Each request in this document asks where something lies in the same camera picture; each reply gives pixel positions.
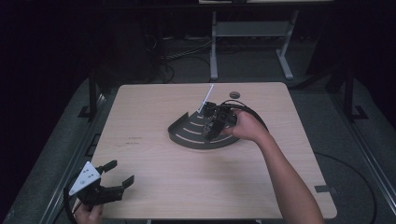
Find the semicircular tray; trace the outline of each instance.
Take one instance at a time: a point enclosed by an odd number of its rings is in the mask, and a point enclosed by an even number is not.
[[[220,134],[217,138],[207,140],[201,134],[201,131],[208,118],[198,112],[194,112],[190,117],[189,113],[184,114],[168,128],[169,138],[175,143],[194,149],[214,149],[226,147],[239,138],[228,134]]]

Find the human hand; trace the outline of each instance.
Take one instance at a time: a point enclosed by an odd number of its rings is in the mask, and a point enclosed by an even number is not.
[[[102,213],[102,204],[94,206],[90,212],[90,207],[82,203],[75,213],[76,222],[78,224],[101,224]]]
[[[269,134],[262,124],[253,115],[240,109],[233,109],[237,117],[236,125],[224,128],[221,132],[238,138],[257,142],[263,134]]]

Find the dark background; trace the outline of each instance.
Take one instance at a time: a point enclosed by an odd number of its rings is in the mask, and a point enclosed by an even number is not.
[[[86,6],[100,6],[86,1]],[[134,4],[140,1],[120,1]],[[370,91],[378,107],[396,127],[396,14],[392,1],[336,1],[332,6],[308,75],[314,76],[335,63],[341,83],[348,68]],[[106,74],[138,70],[123,80],[106,76],[99,84],[117,85],[122,81],[149,82],[149,63],[142,32],[155,33],[158,20],[136,12],[91,13],[72,1],[0,1],[0,99],[1,107],[1,216],[7,214],[25,178],[35,164],[71,96],[93,70]],[[307,36],[318,25],[304,21],[301,14],[294,38]],[[174,36],[207,35],[210,13],[165,13],[161,29]],[[183,22],[175,17],[184,18]],[[119,30],[132,23],[132,42],[124,43]],[[135,52],[114,50],[113,46],[135,46]],[[143,67],[125,67],[122,59],[131,57]]]

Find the forearm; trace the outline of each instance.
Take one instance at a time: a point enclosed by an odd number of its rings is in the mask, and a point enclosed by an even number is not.
[[[255,142],[265,158],[283,218],[288,223],[323,223],[315,198],[274,138],[264,133]]]

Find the wooden tabletop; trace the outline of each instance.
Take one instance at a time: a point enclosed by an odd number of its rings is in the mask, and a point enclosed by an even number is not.
[[[136,219],[281,218],[258,147],[249,141],[211,150],[171,141],[167,128],[191,115],[209,84],[128,85],[120,87],[92,158],[95,166],[117,160],[102,185],[134,184],[120,202],[105,205],[104,217]],[[336,216],[330,193],[286,86],[282,83],[216,83],[208,101],[238,99],[265,121],[271,135],[314,194],[327,218]]]

